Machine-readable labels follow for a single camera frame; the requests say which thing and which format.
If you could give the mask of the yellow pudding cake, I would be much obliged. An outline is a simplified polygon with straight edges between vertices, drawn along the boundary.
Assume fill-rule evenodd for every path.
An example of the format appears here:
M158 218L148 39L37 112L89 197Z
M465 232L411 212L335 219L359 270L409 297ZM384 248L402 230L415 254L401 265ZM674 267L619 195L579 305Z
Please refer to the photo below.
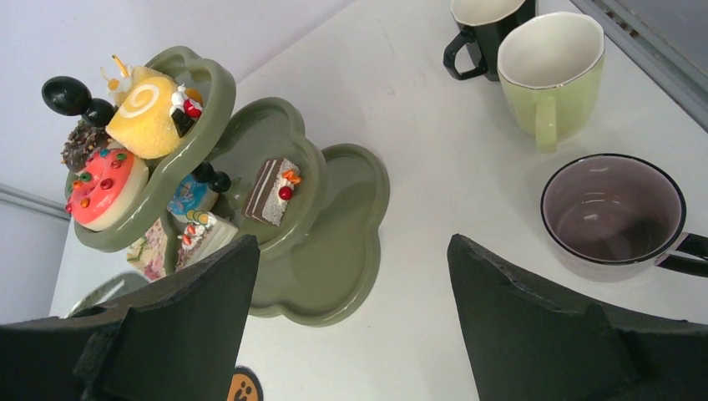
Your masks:
M202 115L197 89L145 66L133 68L133 86L106 126L108 135L139 158L172 153Z

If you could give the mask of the silver serving tongs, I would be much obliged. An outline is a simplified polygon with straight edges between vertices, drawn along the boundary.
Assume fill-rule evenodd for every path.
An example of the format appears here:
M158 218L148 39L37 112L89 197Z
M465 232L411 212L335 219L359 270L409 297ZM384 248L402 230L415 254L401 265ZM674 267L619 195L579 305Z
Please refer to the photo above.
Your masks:
M121 272L94 288L88 295L78 301L66 317L72 317L84 309L129 294L149 284L150 280L141 273Z

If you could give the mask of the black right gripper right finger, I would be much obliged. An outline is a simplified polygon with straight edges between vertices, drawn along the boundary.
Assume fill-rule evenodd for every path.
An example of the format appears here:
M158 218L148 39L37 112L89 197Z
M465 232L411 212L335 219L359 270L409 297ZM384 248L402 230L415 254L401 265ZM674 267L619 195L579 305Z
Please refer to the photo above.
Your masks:
M587 297L460 234L447 257L480 399L706 399L706 325Z

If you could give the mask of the red donut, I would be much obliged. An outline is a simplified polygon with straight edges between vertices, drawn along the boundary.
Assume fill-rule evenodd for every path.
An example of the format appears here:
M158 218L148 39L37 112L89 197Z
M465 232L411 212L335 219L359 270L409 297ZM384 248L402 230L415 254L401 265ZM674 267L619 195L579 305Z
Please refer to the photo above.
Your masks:
M103 231L127 212L148 178L148 166L134 153L102 149L69 183L65 210L81 226Z

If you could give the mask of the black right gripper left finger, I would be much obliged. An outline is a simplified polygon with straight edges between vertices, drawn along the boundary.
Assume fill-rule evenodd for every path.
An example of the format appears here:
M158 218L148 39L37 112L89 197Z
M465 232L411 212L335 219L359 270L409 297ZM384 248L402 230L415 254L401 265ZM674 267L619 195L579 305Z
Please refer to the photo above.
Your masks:
M242 236L71 317L3 325L2 399L226 399L259 259Z

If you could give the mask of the chocolate donut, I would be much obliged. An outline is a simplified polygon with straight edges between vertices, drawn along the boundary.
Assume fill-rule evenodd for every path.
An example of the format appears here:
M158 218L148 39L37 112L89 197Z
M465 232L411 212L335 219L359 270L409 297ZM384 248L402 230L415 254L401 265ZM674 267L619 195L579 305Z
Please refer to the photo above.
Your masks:
M69 171L79 175L92 155L108 148L112 141L103 127L91 125L81 119L63 145L62 163Z

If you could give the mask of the white layered cake slice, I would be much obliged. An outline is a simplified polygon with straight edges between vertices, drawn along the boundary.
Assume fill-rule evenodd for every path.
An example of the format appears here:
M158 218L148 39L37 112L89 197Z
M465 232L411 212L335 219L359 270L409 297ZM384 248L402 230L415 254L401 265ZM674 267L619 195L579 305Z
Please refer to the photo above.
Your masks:
M239 231L239 227L209 211L188 210L185 213L187 225L178 236L181 248L175 270L191 266L229 244Z

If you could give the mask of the blue frosted donut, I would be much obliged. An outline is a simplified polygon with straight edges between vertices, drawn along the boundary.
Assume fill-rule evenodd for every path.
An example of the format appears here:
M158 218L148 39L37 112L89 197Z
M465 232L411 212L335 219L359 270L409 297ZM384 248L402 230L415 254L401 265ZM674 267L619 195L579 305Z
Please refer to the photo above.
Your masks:
M206 183L198 182L192 175L187 175L175 190L167 210L178 221L186 223L188 211L210 211L218 199Z

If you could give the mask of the chocolate striped cake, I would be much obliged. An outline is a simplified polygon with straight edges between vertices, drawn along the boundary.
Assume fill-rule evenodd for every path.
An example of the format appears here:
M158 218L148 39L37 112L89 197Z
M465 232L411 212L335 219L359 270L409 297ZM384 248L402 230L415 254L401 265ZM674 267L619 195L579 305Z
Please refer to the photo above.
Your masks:
M301 169L291 160L285 157L267 159L256 175L242 214L261 223L280 226L301 182Z

